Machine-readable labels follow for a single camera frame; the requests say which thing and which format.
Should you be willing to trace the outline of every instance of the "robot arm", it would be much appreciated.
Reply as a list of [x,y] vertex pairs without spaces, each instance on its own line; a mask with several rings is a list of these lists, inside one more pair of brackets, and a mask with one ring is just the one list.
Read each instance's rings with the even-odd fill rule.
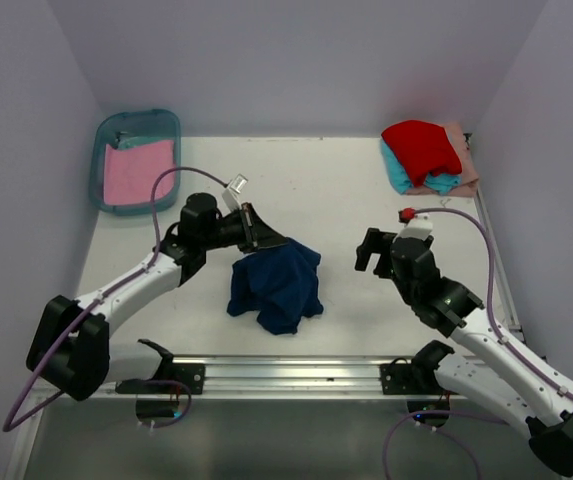
[[232,209],[226,216],[213,196],[191,195],[179,222],[170,226],[159,248],[140,264],[77,299],[58,296],[51,300],[29,350],[28,368],[34,371],[62,333],[86,311],[82,323],[46,363],[42,378],[75,400],[85,400],[107,382],[172,379],[172,354],[163,347],[148,340],[109,347],[110,337],[152,300],[192,278],[206,263],[207,251],[237,246],[251,253],[287,242],[259,218],[250,203],[239,205],[230,187],[224,200]]
[[573,380],[494,323],[468,288],[441,275],[430,250],[428,215],[403,211],[400,220],[406,225],[398,234],[368,230],[357,248],[355,269],[364,271],[371,254],[380,254],[375,275],[395,283],[422,323],[492,370],[476,369],[435,341],[413,359],[415,374],[424,383],[458,392],[489,409],[528,438],[531,450],[549,468],[572,476]]

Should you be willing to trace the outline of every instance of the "folded red towel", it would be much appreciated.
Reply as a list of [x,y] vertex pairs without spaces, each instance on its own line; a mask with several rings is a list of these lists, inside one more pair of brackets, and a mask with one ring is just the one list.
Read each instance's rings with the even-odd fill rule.
[[384,130],[382,139],[416,187],[424,184],[429,173],[435,177],[442,173],[462,173],[462,164],[448,141],[444,127],[407,120]]

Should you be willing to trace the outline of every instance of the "white tabletop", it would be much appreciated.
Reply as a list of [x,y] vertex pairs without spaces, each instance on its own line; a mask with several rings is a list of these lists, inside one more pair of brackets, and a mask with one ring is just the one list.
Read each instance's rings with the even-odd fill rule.
[[[397,211],[448,204],[477,216],[473,199],[398,195],[388,183],[375,138],[185,138],[182,164],[222,179],[249,179],[243,200],[271,227],[321,253],[320,317],[303,319],[296,335],[274,336],[257,313],[231,318],[231,265],[235,248],[208,253],[207,264],[182,288],[149,304],[127,321],[112,342],[149,338],[176,354],[191,355],[412,355],[441,336],[404,305],[394,285],[356,272],[355,248],[368,227],[396,231]],[[162,232],[179,218],[188,195],[221,187],[183,173],[177,204],[160,214]],[[434,214],[432,250],[446,275],[484,296],[488,265],[472,225]],[[89,292],[129,270],[154,245],[152,221],[100,213],[80,285]],[[499,303],[496,295],[494,304]]]

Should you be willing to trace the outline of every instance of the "gray floor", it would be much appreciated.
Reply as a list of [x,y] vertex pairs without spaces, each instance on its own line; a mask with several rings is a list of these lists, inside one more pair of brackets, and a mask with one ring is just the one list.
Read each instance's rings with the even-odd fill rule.
[[[382,442],[402,411],[390,400],[201,400],[149,436],[132,399],[63,400],[45,414],[26,479],[381,479]],[[451,419],[444,428],[472,448],[485,480],[558,478],[508,427]],[[396,480],[475,478],[459,447],[410,423],[388,458]]]

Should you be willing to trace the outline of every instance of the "pink cloth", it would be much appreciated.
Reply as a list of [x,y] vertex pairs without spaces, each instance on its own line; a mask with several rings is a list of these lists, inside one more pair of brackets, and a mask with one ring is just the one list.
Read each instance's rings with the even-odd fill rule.
[[[448,140],[453,146],[455,153],[462,163],[462,183],[453,188],[446,196],[448,197],[474,197],[477,193],[477,184],[479,183],[479,175],[473,165],[473,160],[470,158],[470,149],[466,143],[466,137],[462,132],[462,127],[458,123],[447,123],[442,125]],[[415,187],[410,188],[406,195],[433,195],[437,194],[435,190],[428,187]]]
[[[106,145],[104,157],[104,203],[133,205],[150,202],[153,183],[164,171],[172,168],[173,140],[115,150]],[[157,187],[155,199],[167,195],[175,184],[175,174],[164,177]]]

